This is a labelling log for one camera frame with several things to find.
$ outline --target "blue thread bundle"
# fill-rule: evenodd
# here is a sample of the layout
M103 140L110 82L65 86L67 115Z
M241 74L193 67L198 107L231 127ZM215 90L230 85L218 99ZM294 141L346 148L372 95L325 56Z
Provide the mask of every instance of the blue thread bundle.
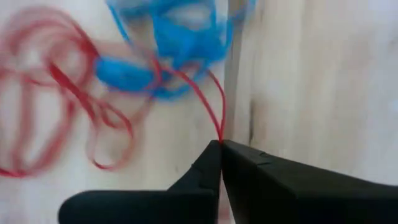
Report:
M150 16L157 44L155 55L160 59L171 58L174 70L180 70L188 63L199 63L200 68L192 78L194 82L199 82L210 65L226 57L233 39L234 23L242 21L254 9L256 0L248 1L245 9L223 22L217 22L215 0L146 0L134 7L123 6L121 1L116 1L108 2L108 6L123 39L131 46L134 42L127 34L124 23ZM170 16L171 10L190 4L206 6L210 11L208 18L192 22L179 21ZM200 28L190 29L181 25L181 22L195 24ZM164 86L147 90L146 87L155 78L152 70L110 57L101 57L96 61L96 76L112 88L133 93L146 92L161 100L174 100L190 90L187 84L173 90ZM163 81L171 78L170 74L162 72Z

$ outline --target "red thread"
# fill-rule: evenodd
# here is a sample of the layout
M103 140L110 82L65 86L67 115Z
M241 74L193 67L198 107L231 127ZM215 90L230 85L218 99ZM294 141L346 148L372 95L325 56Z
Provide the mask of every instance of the red thread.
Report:
M52 41L55 40L58 42L53 43L44 52L44 69L29 68L29 71L27 72L16 72L6 68L7 60L15 60L18 58L24 48L24 44L33 42L36 35L45 31L52 32L45 33L45 35L41 37L40 41L34 42L34 44L40 45L52 43ZM55 58L62 58L69 50L68 46L70 46L70 43L78 47L86 60L84 68L81 70L80 76L77 78L70 78L67 74L62 72L54 62ZM49 7L31 7L16 14L12 18L11 22L8 23L3 44L5 48L4 52L7 52L5 58L7 60L2 58L2 61L0 61L0 94L2 91L1 87L4 85L5 80L15 77L18 78L21 83L22 94L19 132L11 149L12 170L0 168L0 175L6 177L28 177L36 175L53 165L67 139L66 136L70 134L72 124L77 113L78 107L75 100L71 98L71 94L78 100L79 104L86 111L91 120L93 136L88 141L89 146L87 147L87 155L89 160L96 167L104 170L115 170L127 164L132 156L132 149L134 146L134 128L132 124L141 122L144 116L148 113L153 99L152 97L148 97L143 106L136 111L133 116L127 118L122 114L122 112L107 103L108 100L114 97L113 92L109 92L100 99L90 96L88 94L88 87L93 79L94 61L100 55L88 36L75 21L65 13L56 9ZM144 55L150 55L145 49L143 49L142 52L144 52ZM221 123L217 122L217 118L210 104L199 87L191 81L185 73L172 70L171 68L162 65L153 55L150 55L148 60L151 62L153 67L152 69L155 73L155 80L146 88L156 88L162 84L162 71L169 72L182 78L192 86L201 102L205 105L205 108L215 125L218 139L221 142L223 140L225 124L226 100L223 89L216 77L210 71L207 71L210 78L216 83L222 96L223 105ZM53 82L45 82L43 80L35 79L34 74L37 73L47 73L52 77ZM57 124L56 130L46 142L39 159L32 165L28 166L23 160L23 155L27 150L27 147L29 146L28 143L32 137L32 129L34 125L34 115L32 113L34 111L33 97L35 88L56 89L60 96L62 96L63 115ZM115 123L114 121L111 121L108 116L108 112L114 113L120 119L120 122ZM127 131L130 137L129 145L123 151L123 156L119 161L117 161L117 163L112 165L99 164L95 159L95 143L100 131L101 122L110 128Z

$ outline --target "white wooden surface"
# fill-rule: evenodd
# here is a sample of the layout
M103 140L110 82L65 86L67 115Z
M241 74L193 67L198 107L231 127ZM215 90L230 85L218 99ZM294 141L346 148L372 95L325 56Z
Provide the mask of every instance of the white wooden surface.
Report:
M225 14L228 7L226 1L218 2L220 12ZM102 0L3 0L0 23L21 7L37 3L46 3L68 12L94 39L122 43ZM110 53L123 54L114 49ZM223 66L212 70L222 83ZM210 82L202 87L219 114L220 98L216 88ZM2 97L5 103L0 107L0 118L5 125L3 130L11 133L8 138L12 138L16 127L16 123L10 123L9 120L17 118L17 94L17 91L10 90ZM124 99L124 102L125 105L131 105L132 109L140 101ZM60 112L55 92L41 93L37 104L37 123L40 128L36 131L33 151L40 148ZM128 113L131 110L124 107L124 111ZM142 134L137 137L142 143L135 149L131 164L119 172L103 172L94 168L85 156L89 125L85 112L81 110L61 159L50 171L23 180L0 178L0 223L56 223L61 203L83 190L166 189L188 170L209 140L216 137L213 125L195 95L191 94L175 103L156 103L142 125Z
M259 1L239 65L252 145L398 184L397 37L395 0Z

